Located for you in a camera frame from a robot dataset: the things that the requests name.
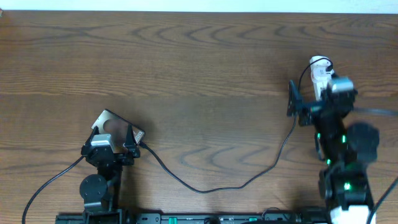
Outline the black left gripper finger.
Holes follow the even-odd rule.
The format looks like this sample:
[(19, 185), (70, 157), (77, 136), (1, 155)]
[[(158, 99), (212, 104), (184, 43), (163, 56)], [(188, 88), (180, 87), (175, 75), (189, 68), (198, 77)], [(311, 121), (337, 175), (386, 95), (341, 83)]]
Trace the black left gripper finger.
[(126, 140), (124, 143), (124, 147), (129, 151), (129, 152), (136, 152), (137, 149), (137, 143), (134, 137), (134, 133), (132, 130), (132, 125), (129, 124), (127, 126), (127, 132), (126, 132)]
[(95, 126), (89, 136), (89, 144), (91, 144), (94, 136), (96, 136), (97, 134), (99, 134), (99, 128), (97, 126)]

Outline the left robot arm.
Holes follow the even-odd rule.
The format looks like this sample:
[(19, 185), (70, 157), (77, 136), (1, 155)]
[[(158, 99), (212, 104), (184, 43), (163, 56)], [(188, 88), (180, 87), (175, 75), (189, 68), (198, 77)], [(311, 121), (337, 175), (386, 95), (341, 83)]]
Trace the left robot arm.
[(94, 127), (81, 148), (86, 162), (97, 169), (83, 179), (80, 195), (84, 200), (84, 223), (128, 224), (133, 219), (128, 210), (119, 207), (119, 192), (124, 166), (132, 166), (140, 156), (132, 125), (127, 126), (123, 141), (124, 152), (115, 152), (112, 134), (101, 134)]

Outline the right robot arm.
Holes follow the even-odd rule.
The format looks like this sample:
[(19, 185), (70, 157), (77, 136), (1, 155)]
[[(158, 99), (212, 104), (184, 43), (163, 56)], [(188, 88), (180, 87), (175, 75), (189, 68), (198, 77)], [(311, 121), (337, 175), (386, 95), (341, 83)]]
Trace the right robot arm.
[(375, 223), (376, 204), (368, 181), (368, 166), (377, 160), (379, 130), (366, 122), (345, 126), (354, 109), (357, 90), (348, 78), (332, 79), (318, 101), (306, 102), (289, 82), (287, 116), (300, 126), (315, 128), (316, 147), (327, 168), (318, 188), (330, 223)]

